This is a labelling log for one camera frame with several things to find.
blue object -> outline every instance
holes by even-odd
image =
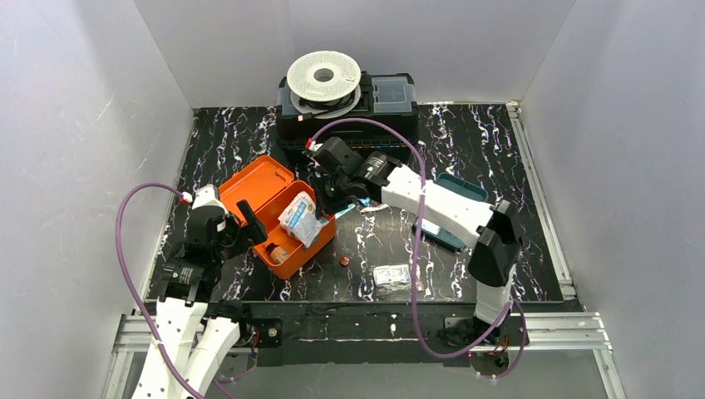
[[[438,175],[436,178],[436,184],[440,185],[440,187],[443,187],[444,189],[448,189],[456,194],[475,201],[487,202],[487,199],[490,197],[487,194],[487,191],[485,191],[482,187],[473,185],[472,183],[455,177],[450,173],[441,173]],[[414,222],[414,229],[417,229],[417,225],[418,218],[416,222]],[[445,229],[440,228],[439,226],[436,226],[435,224],[431,224],[429,222],[424,223],[422,226],[422,232],[428,238],[433,239],[437,243],[455,251],[465,247],[465,244],[463,244],[463,242],[460,241],[460,239],[458,239],[455,235],[449,233]]]

gray floor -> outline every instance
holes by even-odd
[[[243,360],[224,362],[240,374]],[[526,352],[493,385],[471,369],[436,364],[317,364],[261,367],[229,388],[238,399],[606,398],[592,351]],[[208,398],[226,398],[211,386]]]

table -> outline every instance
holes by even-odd
[[[420,106],[420,141],[429,178],[449,172],[479,185],[490,194],[514,201],[520,209],[524,248],[517,267],[514,295],[521,301],[560,302],[563,296],[553,267],[540,213],[521,161],[515,132],[505,105]],[[292,163],[275,145],[273,107],[201,108],[178,182],[179,190],[195,191],[220,185],[260,155],[271,155],[297,179],[306,180],[312,166]],[[415,160],[409,165],[418,170]],[[165,240],[155,265],[155,278],[165,257],[185,232],[188,208],[174,202]],[[231,259],[214,299],[244,301],[305,301],[323,303],[407,302],[406,290],[381,294],[372,270],[390,264],[408,264],[415,217],[400,209],[360,214],[353,209],[338,219],[336,239],[290,280],[271,273],[250,251]],[[467,251],[452,253],[424,241],[419,252],[417,289],[422,302],[472,302],[475,280],[467,273]],[[347,268],[339,265],[350,258]]]

white wall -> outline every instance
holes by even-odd
[[[192,112],[130,0],[0,6],[2,397],[99,397],[120,313],[117,205],[173,183]],[[168,196],[128,209],[139,283]]]
[[[574,0],[136,0],[191,106],[273,105],[297,57],[409,72],[419,101],[520,99]]]
[[[579,0],[523,119],[628,397],[702,397],[705,3]]]

orange box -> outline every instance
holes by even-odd
[[[294,180],[293,173],[283,167],[272,157],[262,155],[243,170],[236,173],[220,188],[220,201],[230,212],[244,221],[237,203],[247,200],[264,227],[267,229],[267,241],[254,247],[254,252],[262,259],[269,269],[281,279],[288,279],[330,240],[335,237],[335,215],[328,217],[328,224],[323,227],[311,248],[291,237],[279,226],[279,216],[293,201],[298,193],[305,191],[315,201],[316,195],[311,186],[301,180]],[[289,253],[289,257],[281,264],[273,264],[265,249],[270,243],[281,245]]]

